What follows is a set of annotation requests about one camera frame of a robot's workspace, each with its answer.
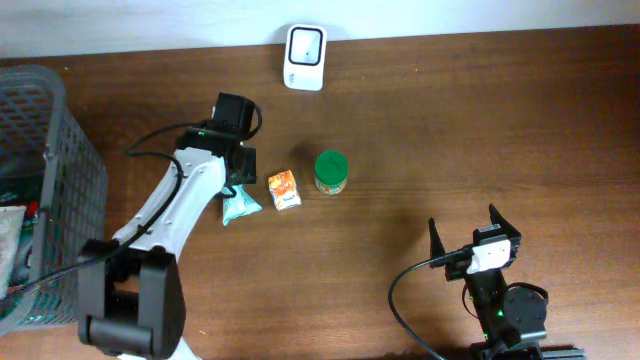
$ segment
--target plastic crate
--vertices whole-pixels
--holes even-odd
[[[66,106],[62,81],[41,66],[0,69],[0,181],[43,173],[29,279],[73,264],[88,239],[104,238],[107,173]],[[77,274],[25,296],[0,320],[14,329],[76,321]]]

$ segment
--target brown surface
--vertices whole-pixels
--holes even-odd
[[[427,219],[447,249],[488,224],[487,205],[524,235],[507,281],[551,294],[547,345],[592,359],[640,351],[638,27],[330,43],[325,87],[282,84],[283,46],[5,61],[62,74],[71,112],[104,157],[107,234],[143,204],[167,164],[122,148],[149,130],[210,113],[218,92],[264,112],[264,211],[224,228],[202,214],[180,259],[185,337],[205,359],[373,358],[417,351],[387,288],[428,256]],[[155,143],[171,150],[173,136]],[[324,149],[350,162],[337,197],[313,185]],[[301,207],[277,212],[266,177],[293,170]],[[397,306],[437,347],[481,341],[441,269],[399,285]],[[13,333],[6,359],[98,358],[75,327]]]

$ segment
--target jar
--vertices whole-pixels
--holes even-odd
[[[347,185],[349,163],[337,151],[325,151],[316,159],[316,187],[327,195],[340,193]]]

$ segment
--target green lid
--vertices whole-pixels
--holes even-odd
[[[316,177],[325,185],[338,185],[347,179],[349,163],[337,151],[325,151],[316,159]]]

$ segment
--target orange and white snack package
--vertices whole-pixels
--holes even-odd
[[[302,204],[291,170],[270,177],[269,192],[278,211]]]

